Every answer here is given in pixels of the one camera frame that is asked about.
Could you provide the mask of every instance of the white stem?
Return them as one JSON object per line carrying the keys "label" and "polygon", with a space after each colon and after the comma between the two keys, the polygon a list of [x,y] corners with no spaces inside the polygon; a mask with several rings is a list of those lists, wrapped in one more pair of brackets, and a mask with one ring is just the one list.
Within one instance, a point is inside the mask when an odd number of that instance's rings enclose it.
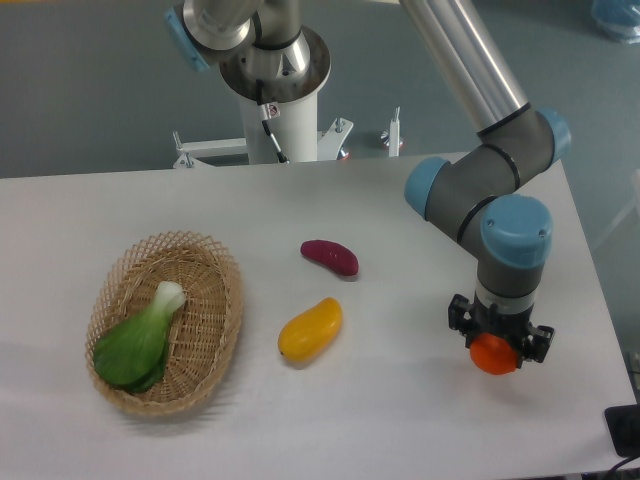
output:
{"label": "white stem", "polygon": [[170,315],[184,305],[186,301],[187,297],[180,285],[175,282],[160,282],[152,303],[154,308]]}

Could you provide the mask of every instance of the yellow fruit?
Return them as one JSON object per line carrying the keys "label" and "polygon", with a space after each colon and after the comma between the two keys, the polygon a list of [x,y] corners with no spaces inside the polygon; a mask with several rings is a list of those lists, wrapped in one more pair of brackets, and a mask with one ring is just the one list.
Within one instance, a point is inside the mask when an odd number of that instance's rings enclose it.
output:
{"label": "yellow fruit", "polygon": [[340,303],[335,298],[325,298],[284,326],[278,348],[287,360],[306,362],[331,343],[341,326]]}

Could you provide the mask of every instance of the red sweet potato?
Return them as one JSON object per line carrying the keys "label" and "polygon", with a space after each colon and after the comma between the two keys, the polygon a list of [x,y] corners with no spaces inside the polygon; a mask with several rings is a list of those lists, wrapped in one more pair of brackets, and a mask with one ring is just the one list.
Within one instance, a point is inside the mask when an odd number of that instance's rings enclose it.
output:
{"label": "red sweet potato", "polygon": [[328,240],[309,240],[300,246],[300,253],[338,275],[353,277],[358,274],[357,257],[339,243]]}

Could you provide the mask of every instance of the black cable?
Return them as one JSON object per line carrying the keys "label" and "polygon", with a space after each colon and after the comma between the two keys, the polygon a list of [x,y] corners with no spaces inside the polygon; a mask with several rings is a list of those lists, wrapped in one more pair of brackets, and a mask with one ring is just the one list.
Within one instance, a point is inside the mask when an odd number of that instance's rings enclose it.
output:
{"label": "black cable", "polygon": [[624,467],[627,463],[631,463],[634,460],[637,460],[638,458],[640,458],[640,455],[635,455],[633,457],[625,458],[620,463],[616,463],[613,467],[611,467],[611,470],[609,470],[605,474],[605,476],[602,477],[602,480],[611,480],[620,467]]}
{"label": "black cable", "polygon": [[[257,89],[256,103],[258,104],[258,106],[262,106],[265,104],[262,98],[263,88],[264,88],[264,83],[262,82],[262,80],[256,80],[256,89]],[[267,120],[262,120],[262,128],[264,129],[264,133],[267,135],[267,137],[271,138],[271,143],[273,144],[273,147],[276,151],[276,155],[278,156],[278,162],[289,163],[289,159],[285,156],[284,153],[282,153],[282,150],[280,149],[280,144],[278,143],[278,140],[276,140],[276,136],[273,134],[273,132],[269,128],[269,124],[267,123]]]}

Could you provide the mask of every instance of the bok choy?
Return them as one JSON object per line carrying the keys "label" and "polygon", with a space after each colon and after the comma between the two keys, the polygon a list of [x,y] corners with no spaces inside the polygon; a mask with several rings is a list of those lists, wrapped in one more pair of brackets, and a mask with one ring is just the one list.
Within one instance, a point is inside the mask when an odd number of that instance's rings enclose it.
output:
{"label": "bok choy", "polygon": [[186,301],[182,287],[161,282],[151,303],[102,336],[93,350],[96,373],[132,393],[148,390],[164,375],[171,319]]}

